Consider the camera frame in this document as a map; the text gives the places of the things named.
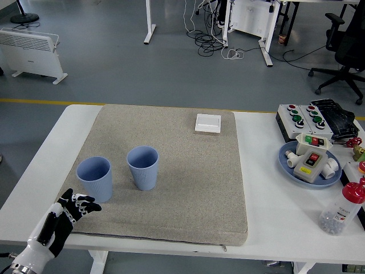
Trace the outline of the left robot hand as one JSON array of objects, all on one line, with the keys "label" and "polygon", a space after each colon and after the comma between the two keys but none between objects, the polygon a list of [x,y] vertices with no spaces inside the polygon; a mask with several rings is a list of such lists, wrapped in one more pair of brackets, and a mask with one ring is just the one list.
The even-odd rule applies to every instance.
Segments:
[{"label": "left robot hand", "polygon": [[75,194],[69,188],[40,219],[26,248],[10,266],[12,273],[42,273],[46,264],[60,254],[74,224],[84,215],[101,210],[95,198]]}]

